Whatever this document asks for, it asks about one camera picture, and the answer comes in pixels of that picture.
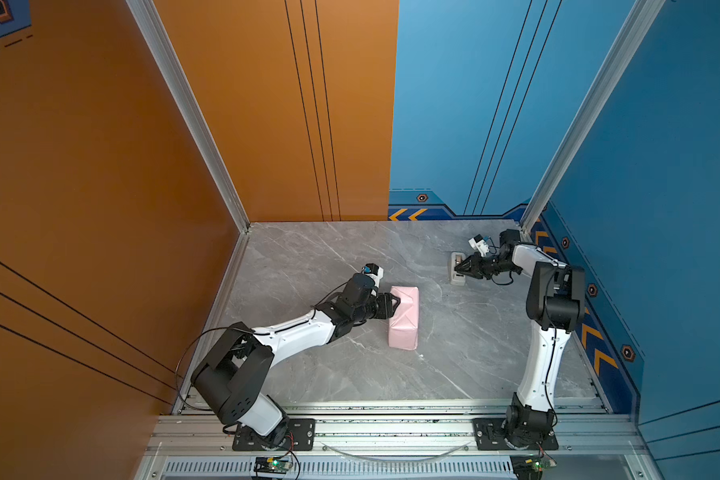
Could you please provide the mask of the purple wrapping paper sheet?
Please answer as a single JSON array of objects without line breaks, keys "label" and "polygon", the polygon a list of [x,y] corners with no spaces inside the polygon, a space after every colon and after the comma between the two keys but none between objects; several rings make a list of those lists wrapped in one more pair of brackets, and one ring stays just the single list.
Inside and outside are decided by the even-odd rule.
[{"label": "purple wrapping paper sheet", "polygon": [[391,293],[400,299],[400,303],[389,319],[388,344],[400,350],[416,350],[420,319],[419,290],[417,287],[393,286]]}]

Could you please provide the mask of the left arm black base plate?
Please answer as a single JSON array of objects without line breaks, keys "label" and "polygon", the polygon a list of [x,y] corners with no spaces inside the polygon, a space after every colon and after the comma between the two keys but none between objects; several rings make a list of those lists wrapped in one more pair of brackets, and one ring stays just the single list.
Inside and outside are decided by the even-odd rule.
[{"label": "left arm black base plate", "polygon": [[232,449],[240,452],[265,450],[311,451],[314,446],[316,421],[313,418],[286,418],[275,429],[259,435],[249,426],[239,425]]}]

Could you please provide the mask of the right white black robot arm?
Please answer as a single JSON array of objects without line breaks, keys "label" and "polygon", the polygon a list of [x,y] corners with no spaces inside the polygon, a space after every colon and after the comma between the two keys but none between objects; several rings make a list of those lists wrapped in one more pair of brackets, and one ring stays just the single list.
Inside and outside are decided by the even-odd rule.
[{"label": "right white black robot arm", "polygon": [[452,262],[454,274],[491,281],[503,273],[510,281],[516,275],[530,278],[530,350],[523,378],[505,419],[484,434],[509,449],[554,447],[555,387],[565,347],[585,316],[585,272],[525,242],[516,229],[501,232],[497,245],[481,235],[469,245],[474,253]]}]

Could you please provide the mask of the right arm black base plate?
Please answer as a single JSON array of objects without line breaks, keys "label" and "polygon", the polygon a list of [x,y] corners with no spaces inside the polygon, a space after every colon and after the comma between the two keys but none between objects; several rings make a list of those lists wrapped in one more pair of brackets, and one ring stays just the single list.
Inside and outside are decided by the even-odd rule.
[{"label": "right arm black base plate", "polygon": [[473,434],[480,451],[556,451],[559,443],[554,431],[542,432],[524,426],[510,431],[500,418],[475,418]]}]

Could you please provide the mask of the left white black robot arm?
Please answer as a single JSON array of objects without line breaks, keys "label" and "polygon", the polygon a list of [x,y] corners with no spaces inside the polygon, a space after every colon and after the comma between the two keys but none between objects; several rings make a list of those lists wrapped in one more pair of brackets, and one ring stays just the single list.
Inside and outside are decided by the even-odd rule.
[{"label": "left white black robot arm", "polygon": [[379,291],[383,275],[369,263],[300,317],[267,327],[227,327],[194,369],[192,386],[224,427],[248,427],[264,445],[280,445],[289,436],[289,417],[261,393],[270,369],[371,319],[394,316],[400,298]]}]

